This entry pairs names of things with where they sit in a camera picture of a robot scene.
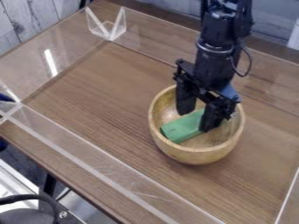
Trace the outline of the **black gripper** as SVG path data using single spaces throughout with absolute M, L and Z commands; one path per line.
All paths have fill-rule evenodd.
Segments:
M 176 110 L 180 116 L 195 110 L 196 100 L 204 104 L 200 119 L 200 131 L 207 133 L 220 126 L 223 119 L 230 119 L 240 103 L 240 97 L 231 84 L 224 84 L 220 89 L 207 87 L 194 77 L 194 64 L 184 59 L 175 61 L 178 66 L 174 73 L 176 82 Z

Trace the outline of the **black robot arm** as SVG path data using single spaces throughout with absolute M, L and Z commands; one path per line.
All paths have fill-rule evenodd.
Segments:
M 252 0 L 202 0 L 200 36 L 196 57 L 191 63 L 176 60 L 176 111 L 184 116 L 195 110 L 196 101 L 206 104 L 199 131 L 208 132 L 228 120 L 240 103 L 231 81 L 238 75 L 242 54 L 250 54 L 243 38 L 254 25 Z

